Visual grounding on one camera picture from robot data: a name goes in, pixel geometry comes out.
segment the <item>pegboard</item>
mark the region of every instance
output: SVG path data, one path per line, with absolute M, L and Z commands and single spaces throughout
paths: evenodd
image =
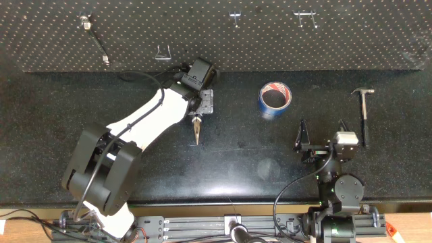
M 80 26 L 83 11 L 110 66 Z M 314 11 L 317 28 L 295 11 Z M 422 69 L 431 13 L 428 1 L 0 0 L 0 58 L 24 72 L 162 71 L 198 56 L 224 72 Z M 154 58 L 158 45 L 170 60 Z

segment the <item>orange object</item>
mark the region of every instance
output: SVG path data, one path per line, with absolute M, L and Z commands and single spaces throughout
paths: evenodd
M 398 230 L 394 226 L 392 226 L 389 222 L 385 222 L 385 227 L 387 228 L 387 232 L 394 240 L 394 242 L 405 243 L 404 239 L 402 238 L 402 236 L 399 234 Z

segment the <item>black countertop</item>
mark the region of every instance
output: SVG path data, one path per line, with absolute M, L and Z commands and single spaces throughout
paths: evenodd
M 0 76 L 0 207 L 74 207 L 61 178 L 84 126 L 124 118 L 156 90 L 111 73 Z M 313 144 L 333 138 L 341 118 L 361 139 L 360 99 L 350 94 L 359 86 L 375 88 L 367 97 L 371 148 L 343 170 L 364 180 L 366 201 L 430 202 L 430 79 L 428 70 L 222 73 L 200 144 L 189 117 L 162 133 L 144 152 L 130 204 L 270 203 L 313 170 L 292 152 L 302 118 Z M 272 81 L 286 83 L 293 98 L 282 117 L 267 121 L 257 97 Z M 316 203 L 316 181 L 297 183 L 282 201 Z

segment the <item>wooden surface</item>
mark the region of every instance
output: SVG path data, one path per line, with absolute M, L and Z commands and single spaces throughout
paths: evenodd
M 430 213 L 398 213 L 386 214 L 390 222 L 400 232 L 405 242 L 432 242 L 432 219 Z M 394 243 L 386 238 L 357 238 L 361 243 Z M 7 221 L 5 233 L 0 236 L 0 242 L 50 242 L 42 227 L 28 221 Z

